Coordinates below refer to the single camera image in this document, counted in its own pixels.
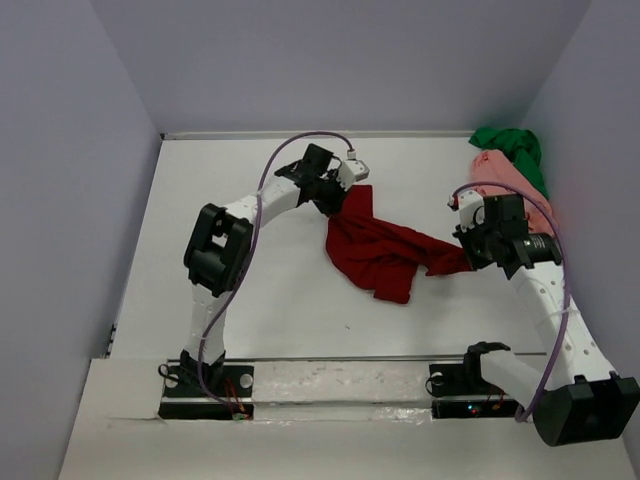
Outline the dark red t shirt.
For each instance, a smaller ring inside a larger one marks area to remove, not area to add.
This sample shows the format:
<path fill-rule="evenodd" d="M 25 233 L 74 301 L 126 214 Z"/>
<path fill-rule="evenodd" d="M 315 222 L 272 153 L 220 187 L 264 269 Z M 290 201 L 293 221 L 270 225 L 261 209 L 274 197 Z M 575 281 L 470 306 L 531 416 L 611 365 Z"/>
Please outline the dark red t shirt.
<path fill-rule="evenodd" d="M 342 210 L 329 218 L 325 249 L 353 285 L 399 305 L 409 302 L 420 267 L 428 276 L 471 270 L 462 248 L 376 218 L 370 185 L 352 187 Z"/>

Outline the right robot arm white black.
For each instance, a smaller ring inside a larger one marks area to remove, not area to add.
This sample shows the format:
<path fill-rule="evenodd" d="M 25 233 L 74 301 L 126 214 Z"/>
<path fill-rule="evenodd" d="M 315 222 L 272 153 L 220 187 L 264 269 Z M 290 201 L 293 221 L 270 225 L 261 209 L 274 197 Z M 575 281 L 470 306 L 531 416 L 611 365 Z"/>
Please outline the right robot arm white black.
<path fill-rule="evenodd" d="M 566 283 L 556 234 L 533 233 L 520 194 L 455 193 L 454 231 L 473 269 L 502 269 L 524 301 L 547 354 L 543 372 L 519 360 L 501 342 L 467 348 L 462 384 L 493 386 L 519 404 L 515 418 L 531 419 L 542 441 L 562 446 L 619 438 L 639 404 L 639 385 L 621 376 L 592 337 Z"/>

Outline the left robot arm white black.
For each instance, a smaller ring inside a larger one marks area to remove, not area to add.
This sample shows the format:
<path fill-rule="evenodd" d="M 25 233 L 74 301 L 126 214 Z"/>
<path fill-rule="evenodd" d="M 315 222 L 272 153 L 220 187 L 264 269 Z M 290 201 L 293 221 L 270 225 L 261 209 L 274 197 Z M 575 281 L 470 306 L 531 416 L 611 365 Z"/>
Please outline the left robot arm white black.
<path fill-rule="evenodd" d="M 369 174 L 352 150 L 332 167 L 336 159 L 310 144 L 301 159 L 273 175 L 264 173 L 255 193 L 224 206 L 209 203 L 201 208 L 183 257 L 192 287 L 192 316 L 176 382 L 189 384 L 198 394 L 214 395 L 226 355 L 226 310 L 248 272 L 261 229 L 307 202 L 326 216 L 338 213 L 349 190 Z"/>

